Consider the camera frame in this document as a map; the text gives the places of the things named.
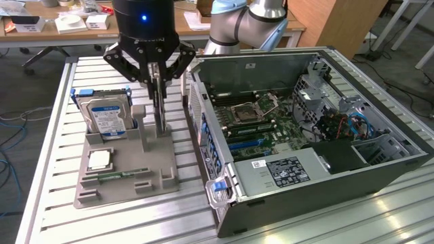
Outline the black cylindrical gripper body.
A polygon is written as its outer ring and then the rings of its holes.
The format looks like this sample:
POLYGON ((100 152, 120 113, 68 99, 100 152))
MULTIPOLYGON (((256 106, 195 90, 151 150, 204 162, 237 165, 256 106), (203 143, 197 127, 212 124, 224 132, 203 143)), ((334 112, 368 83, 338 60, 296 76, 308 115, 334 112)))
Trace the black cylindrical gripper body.
POLYGON ((179 45, 173 1, 113 1, 119 39, 112 57, 125 52, 139 63, 164 64, 179 45))

